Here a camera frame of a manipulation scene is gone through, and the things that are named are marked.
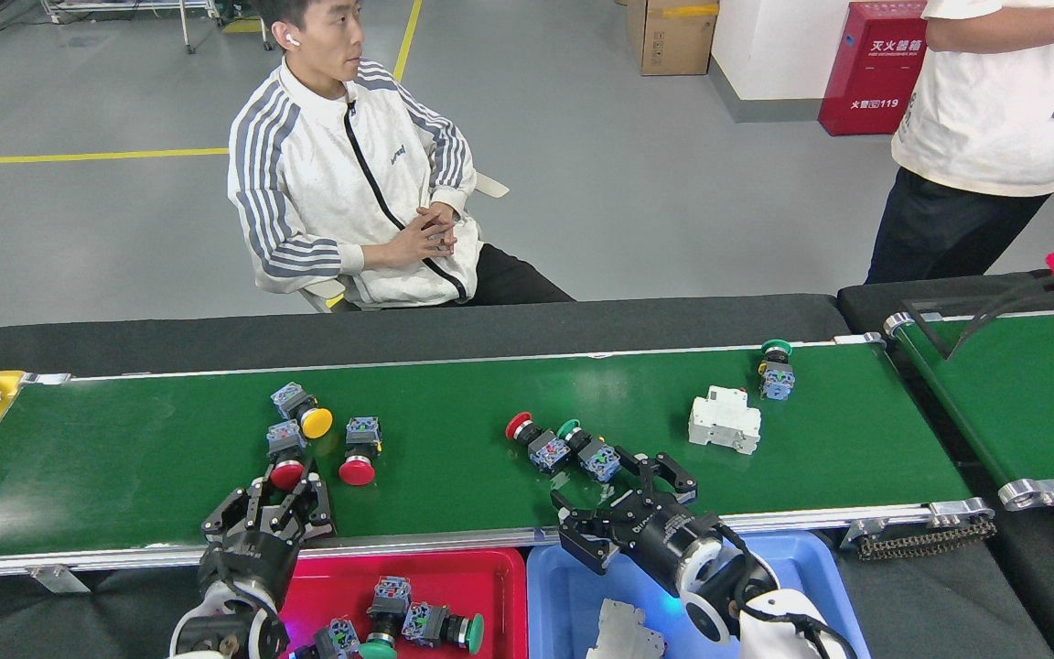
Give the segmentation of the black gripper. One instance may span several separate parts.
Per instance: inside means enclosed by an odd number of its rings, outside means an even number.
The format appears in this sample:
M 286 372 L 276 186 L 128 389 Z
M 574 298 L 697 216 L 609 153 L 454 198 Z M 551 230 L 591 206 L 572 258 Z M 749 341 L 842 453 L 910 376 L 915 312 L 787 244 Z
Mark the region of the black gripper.
M 272 600 L 284 600 L 296 571 L 299 543 L 336 534 L 330 493 L 319 474 L 302 476 L 273 506 L 271 534 L 253 530 L 260 522 L 261 505 L 264 481 L 252 481 L 231 491 L 204 518 L 202 535 L 212 541 L 200 562 L 200 592 L 226 575 L 254 581 Z
M 695 517 L 685 506 L 697 500 L 697 480 L 665 451 L 633 454 L 632 474 L 647 500 L 655 497 L 657 482 L 668 483 L 676 500 L 628 505 L 626 512 L 618 513 L 619 501 L 577 509 L 569 498 L 551 492 L 561 547 L 599 576 L 606 575 L 620 546 L 661 587 L 690 587 L 706 580 L 720 556 L 720 539 L 708 518 Z

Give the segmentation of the seated person's left hand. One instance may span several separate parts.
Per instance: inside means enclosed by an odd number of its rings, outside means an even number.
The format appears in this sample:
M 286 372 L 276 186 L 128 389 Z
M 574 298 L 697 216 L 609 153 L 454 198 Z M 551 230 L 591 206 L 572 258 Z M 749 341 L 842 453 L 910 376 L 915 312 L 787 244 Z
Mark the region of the seated person's left hand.
M 415 224 L 427 241 L 440 246 L 450 246 L 456 243 L 456 210 L 450 203 L 432 201 L 415 209 Z

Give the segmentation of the seated person's right hand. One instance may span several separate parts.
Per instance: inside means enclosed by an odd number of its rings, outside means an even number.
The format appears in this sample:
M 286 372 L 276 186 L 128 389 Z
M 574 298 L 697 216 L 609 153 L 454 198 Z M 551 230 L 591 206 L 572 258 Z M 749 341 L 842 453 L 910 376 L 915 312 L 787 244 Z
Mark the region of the seated person's right hand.
M 425 259 L 447 257 L 455 252 L 455 243 L 452 224 L 418 216 L 391 241 L 363 245 L 363 268 L 402 268 Z

